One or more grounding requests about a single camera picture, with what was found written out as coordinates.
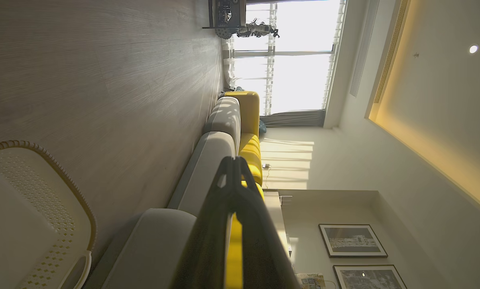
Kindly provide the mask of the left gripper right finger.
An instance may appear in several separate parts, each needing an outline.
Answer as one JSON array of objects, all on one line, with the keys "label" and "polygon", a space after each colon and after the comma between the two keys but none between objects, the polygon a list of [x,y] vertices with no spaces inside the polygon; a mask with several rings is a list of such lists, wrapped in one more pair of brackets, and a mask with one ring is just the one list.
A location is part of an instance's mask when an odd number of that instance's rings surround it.
[{"label": "left gripper right finger", "polygon": [[247,161],[234,160],[234,211],[242,225],[242,287],[298,289],[288,256]]}]

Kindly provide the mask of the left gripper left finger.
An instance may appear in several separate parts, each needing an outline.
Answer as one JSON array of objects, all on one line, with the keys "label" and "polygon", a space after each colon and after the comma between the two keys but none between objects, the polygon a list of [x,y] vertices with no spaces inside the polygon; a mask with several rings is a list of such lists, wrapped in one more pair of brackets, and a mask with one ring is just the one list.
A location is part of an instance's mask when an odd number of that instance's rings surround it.
[{"label": "left gripper left finger", "polygon": [[231,156],[224,157],[219,164],[178,262],[171,283],[173,289],[225,288],[233,166]]}]

